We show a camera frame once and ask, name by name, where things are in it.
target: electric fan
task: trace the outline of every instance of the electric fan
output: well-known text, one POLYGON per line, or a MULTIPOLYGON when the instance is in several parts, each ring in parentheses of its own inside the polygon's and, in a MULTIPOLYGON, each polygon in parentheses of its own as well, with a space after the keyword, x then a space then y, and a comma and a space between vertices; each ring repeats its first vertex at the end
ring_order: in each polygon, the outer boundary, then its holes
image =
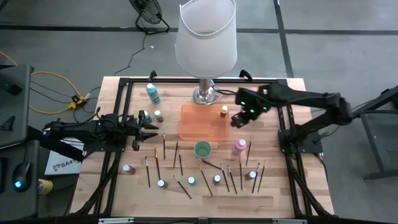
POLYGON ((145 32, 147 35, 158 34, 163 32, 169 32, 170 26, 162 18, 162 10, 160 8, 157 0, 129 0, 133 8, 138 12, 138 17, 136 19, 136 26, 141 31, 145 32), (167 29, 161 31, 149 32, 148 28, 140 27, 138 25, 138 20, 140 18, 145 19, 150 24, 158 24, 161 21, 166 24, 167 29))

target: orange tray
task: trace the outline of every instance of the orange tray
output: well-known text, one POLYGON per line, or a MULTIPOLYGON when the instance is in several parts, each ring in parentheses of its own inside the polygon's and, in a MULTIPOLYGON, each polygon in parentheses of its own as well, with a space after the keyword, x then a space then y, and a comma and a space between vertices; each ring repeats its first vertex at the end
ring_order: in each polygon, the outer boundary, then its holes
POLYGON ((220 117, 222 105, 182 105, 180 138, 186 141, 227 141, 229 112, 220 117))

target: lamp base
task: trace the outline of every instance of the lamp base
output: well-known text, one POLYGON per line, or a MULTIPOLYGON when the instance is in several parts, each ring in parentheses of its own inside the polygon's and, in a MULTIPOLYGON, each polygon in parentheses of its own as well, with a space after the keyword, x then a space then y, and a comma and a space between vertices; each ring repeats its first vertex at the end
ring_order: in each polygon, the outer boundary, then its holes
POLYGON ((219 93, 213 88, 214 82, 211 79, 202 79, 199 86, 193 91, 193 100, 197 104, 212 105, 220 98, 219 93))

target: gray floor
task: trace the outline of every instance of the gray floor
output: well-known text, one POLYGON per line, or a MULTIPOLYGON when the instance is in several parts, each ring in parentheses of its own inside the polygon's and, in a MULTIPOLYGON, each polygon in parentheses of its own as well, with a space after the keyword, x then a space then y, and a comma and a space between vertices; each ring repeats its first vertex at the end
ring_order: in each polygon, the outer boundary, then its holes
MULTIPOLYGON (((178 5, 186 0, 159 2, 164 19, 177 27, 178 5)), ((277 28, 272 0, 237 0, 237 3, 238 28, 277 28)), ((395 0, 280 0, 280 5, 287 29, 398 29, 395 0)), ((0 22, 131 27, 135 17, 135 11, 125 0, 13 0, 0 13, 0 22)), ((134 56, 131 68, 121 75, 148 75, 151 70, 160 76, 186 75, 174 57, 175 36, 176 33, 149 36, 145 51, 134 56)), ((140 49, 143 37, 138 32, 2 30, 0 50, 19 64, 30 63, 35 71, 65 75, 85 94, 100 85, 103 76, 125 67, 130 54, 140 49)), ((397 85, 397 36, 288 35, 287 43, 294 75, 305 79, 309 91, 340 92, 352 105, 358 105, 397 85)), ((0 57, 0 63, 10 62, 0 57)), ((238 62, 230 76, 237 76, 241 69, 254 77, 286 77, 279 35, 238 34, 238 62)), ((33 80, 73 93, 73 89, 53 77, 42 75, 33 80)), ((35 93, 30 102, 42 110, 65 107, 35 93)), ((77 116, 80 120, 89 117, 82 111, 77 116)), ((58 117, 73 121, 72 112, 52 116, 31 111, 29 123, 41 129, 58 117)), ((363 176, 376 172, 377 165, 362 124, 354 121, 322 143, 335 213, 346 218, 397 223, 398 178, 363 182, 363 176)), ((76 177, 67 178, 69 183, 76 180, 76 177)), ((70 189, 61 190, 52 198, 44 198, 40 206, 42 215, 62 214, 70 192, 70 189)))

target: wooden table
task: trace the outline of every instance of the wooden table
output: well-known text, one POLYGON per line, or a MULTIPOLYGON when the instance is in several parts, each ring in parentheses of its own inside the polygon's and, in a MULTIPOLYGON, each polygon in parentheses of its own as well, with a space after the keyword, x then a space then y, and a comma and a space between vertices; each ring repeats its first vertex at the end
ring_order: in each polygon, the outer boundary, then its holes
MULTIPOLYGON (((101 114, 112 113, 120 77, 104 77, 97 106, 101 107, 101 114)), ((288 84, 296 90, 305 90, 304 81, 301 78, 288 79, 288 84)), ((153 105, 146 93, 146 84, 134 84, 130 101, 129 114, 138 115, 139 110, 147 110, 151 114, 160 110, 164 116, 164 122, 158 123, 154 118, 153 124, 159 127, 156 130, 159 135, 140 143, 138 152, 133 151, 132 138, 127 140, 126 151, 122 153, 119 166, 118 181, 114 195, 112 216, 119 217, 220 217, 220 218, 292 218, 294 212, 290 196, 289 181, 285 157, 280 152, 277 138, 279 119, 276 109, 263 113, 260 118, 241 129, 231 128, 230 139, 227 142, 211 142, 213 152, 208 161, 213 164, 222 162, 232 168, 234 181, 238 194, 236 195, 230 176, 227 180, 230 192, 227 191, 224 179, 220 185, 214 186, 211 179, 214 175, 222 176, 220 170, 204 165, 195 159, 193 146, 195 142, 186 142, 180 139, 179 121, 180 108, 184 104, 192 104, 192 91, 197 84, 187 83, 159 83, 157 84, 161 104, 153 105), (163 133, 166 134, 166 160, 163 160, 163 133), (231 155, 231 149, 237 139, 252 141, 248 166, 245 166, 246 155, 242 154, 243 175, 255 170, 257 163, 266 161, 266 169, 257 193, 258 180, 254 194, 251 193, 253 180, 243 179, 243 190, 240 189, 239 157, 231 155), (178 157, 173 169, 175 145, 180 146, 183 174, 181 176, 178 157), (158 150, 160 174, 162 179, 169 184, 167 189, 157 186, 157 171, 154 159, 154 148, 158 150), (145 157, 149 158, 151 188, 148 187, 145 167, 145 157), (135 175, 127 175, 121 168, 130 164, 137 169, 135 175), (213 197, 206 187, 205 181, 198 168, 202 164, 203 171, 210 184, 213 197), (189 194, 190 200, 172 177, 181 181, 189 194), (196 186, 188 186, 188 177, 193 176, 197 180, 196 186)), ((258 84, 239 84, 241 87, 257 90, 258 84)), ((236 91, 238 86, 222 84, 222 89, 236 91)), ((122 113, 126 91, 124 90, 121 102, 122 113)), ((240 106, 234 104, 234 96, 223 96, 218 105, 228 105, 229 117, 240 111, 240 106)), ((302 106, 293 106, 296 123, 304 123, 312 118, 310 109, 302 106)), ((78 179, 75 196, 73 198, 71 212, 77 211, 89 199, 98 185, 103 163, 103 152, 96 152, 83 161, 78 179)), ((314 155, 303 154, 303 164, 307 184, 318 201, 326 210, 333 213, 325 171, 321 162, 314 155)), ((108 190, 106 189, 102 209, 105 207, 108 190)), ((300 208, 304 210, 302 192, 297 191, 300 208)))

